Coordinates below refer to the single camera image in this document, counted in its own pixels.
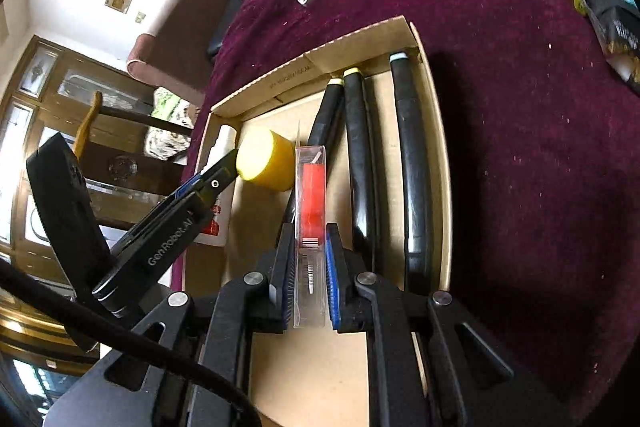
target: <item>white bottle with red label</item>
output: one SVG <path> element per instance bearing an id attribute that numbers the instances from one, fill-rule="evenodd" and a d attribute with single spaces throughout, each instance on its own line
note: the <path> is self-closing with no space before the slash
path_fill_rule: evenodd
<path id="1" fill-rule="evenodd" d="M 218 163 L 224 156 L 236 148 L 236 130 L 228 125 L 220 127 L 216 144 L 209 152 L 209 159 L 200 174 L 204 174 L 207 169 Z M 229 231 L 229 219 L 231 218 L 231 203 L 234 199 L 234 188 L 236 182 L 231 183 L 216 199 L 212 210 L 214 213 L 211 222 L 202 230 L 196 238 L 196 243 L 211 245 L 213 247 L 224 247 Z"/>

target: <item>silver bolt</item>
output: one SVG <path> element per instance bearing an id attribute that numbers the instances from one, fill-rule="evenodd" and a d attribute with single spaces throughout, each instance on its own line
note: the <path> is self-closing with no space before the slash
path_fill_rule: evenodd
<path id="1" fill-rule="evenodd" d="M 250 286 L 255 286 L 264 281 L 264 275 L 260 272 L 249 272 L 244 276 L 244 282 L 246 282 Z"/>
<path id="2" fill-rule="evenodd" d="M 173 308 L 184 306 L 188 301 L 189 296 L 185 292 L 172 293 L 167 299 L 167 302 L 169 302 L 169 306 Z"/>
<path id="3" fill-rule="evenodd" d="M 439 304 L 440 306 L 449 306 L 453 297 L 449 292 L 437 291 L 433 293 L 433 302 Z"/>
<path id="4" fill-rule="evenodd" d="M 378 280 L 378 276 L 373 272 L 362 272 L 362 273 L 358 273 L 358 277 L 356 277 L 356 280 L 360 284 L 364 284 L 365 286 L 371 286 L 375 281 Z"/>

